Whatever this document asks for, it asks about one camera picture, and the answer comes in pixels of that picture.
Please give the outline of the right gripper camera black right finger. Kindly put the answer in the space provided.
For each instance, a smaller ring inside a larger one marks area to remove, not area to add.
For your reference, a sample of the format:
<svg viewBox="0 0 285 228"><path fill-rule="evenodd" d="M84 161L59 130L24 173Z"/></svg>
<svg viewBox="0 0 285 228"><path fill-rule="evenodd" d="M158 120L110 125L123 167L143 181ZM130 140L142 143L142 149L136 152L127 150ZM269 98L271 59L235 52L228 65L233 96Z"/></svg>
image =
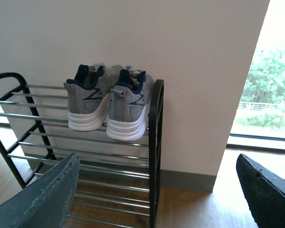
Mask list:
<svg viewBox="0 0 285 228"><path fill-rule="evenodd" d="M285 228L285 180L244 154L236 171L258 227Z"/></svg>

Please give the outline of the right gripper camera black left finger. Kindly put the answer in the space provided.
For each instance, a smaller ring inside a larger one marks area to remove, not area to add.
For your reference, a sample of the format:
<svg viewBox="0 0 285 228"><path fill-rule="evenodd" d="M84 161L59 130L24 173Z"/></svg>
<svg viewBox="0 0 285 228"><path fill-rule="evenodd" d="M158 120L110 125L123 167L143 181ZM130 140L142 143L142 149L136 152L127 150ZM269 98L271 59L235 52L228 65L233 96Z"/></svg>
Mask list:
<svg viewBox="0 0 285 228"><path fill-rule="evenodd" d="M0 205L0 228L61 228L73 200L80 157L74 152Z"/></svg>

